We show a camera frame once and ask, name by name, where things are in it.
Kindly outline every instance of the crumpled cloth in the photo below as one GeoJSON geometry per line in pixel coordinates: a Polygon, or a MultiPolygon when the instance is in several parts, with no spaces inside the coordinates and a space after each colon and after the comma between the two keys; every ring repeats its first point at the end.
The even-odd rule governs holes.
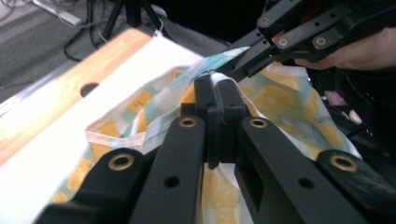
{"type": "MultiPolygon", "coordinates": [[[[194,79],[204,71],[216,70],[246,49],[213,55],[190,67],[176,67],[110,108],[87,127],[90,147],[52,201],[71,199],[85,175],[108,151],[130,147],[145,154],[160,146],[180,104],[194,102],[194,79]]],[[[304,68],[273,63],[238,84],[252,116],[271,120],[306,157],[315,160],[320,151],[335,148],[358,155],[332,122],[304,68]]],[[[215,170],[205,167],[202,211],[204,223],[252,222],[232,164],[221,164],[215,170]]]]}

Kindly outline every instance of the hand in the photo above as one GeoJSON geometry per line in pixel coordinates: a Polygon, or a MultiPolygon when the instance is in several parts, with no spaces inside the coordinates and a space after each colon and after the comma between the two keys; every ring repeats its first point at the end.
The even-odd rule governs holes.
{"type": "Polygon", "coordinates": [[[381,32],[342,47],[326,58],[310,63],[296,59],[301,66],[317,70],[338,67],[358,71],[388,71],[396,68],[396,28],[381,32]]]}

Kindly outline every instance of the patterned cloth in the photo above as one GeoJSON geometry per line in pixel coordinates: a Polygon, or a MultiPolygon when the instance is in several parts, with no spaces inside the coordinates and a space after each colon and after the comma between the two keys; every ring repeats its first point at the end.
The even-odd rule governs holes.
{"type": "MultiPolygon", "coordinates": [[[[85,175],[108,151],[130,147],[145,154],[159,146],[180,104],[194,102],[194,79],[244,50],[234,49],[191,67],[174,68],[90,125],[86,130],[90,148],[52,200],[64,202],[73,197],[85,175]]],[[[321,150],[334,148],[358,155],[335,127],[309,85],[304,68],[273,63],[256,76],[242,80],[239,87],[251,114],[270,119],[306,157],[314,160],[321,150]]],[[[205,168],[202,209],[204,223],[251,222],[231,164],[221,164],[213,171],[205,168]]]]}

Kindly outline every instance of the yellow and blue fabric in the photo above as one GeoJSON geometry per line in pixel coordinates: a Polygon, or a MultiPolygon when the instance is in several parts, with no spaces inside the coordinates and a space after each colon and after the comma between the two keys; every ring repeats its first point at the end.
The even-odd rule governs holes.
{"type": "MultiPolygon", "coordinates": [[[[180,104],[194,102],[193,80],[246,49],[213,55],[190,67],[174,68],[110,109],[87,128],[90,147],[53,201],[64,202],[73,197],[85,175],[108,151],[130,147],[147,153],[159,146],[180,104]]],[[[306,157],[314,160],[321,150],[334,148],[357,155],[309,85],[304,68],[273,63],[256,76],[242,80],[239,87],[252,115],[270,119],[306,157]]],[[[213,171],[205,168],[204,223],[251,221],[232,169],[230,164],[221,164],[213,171]]]]}

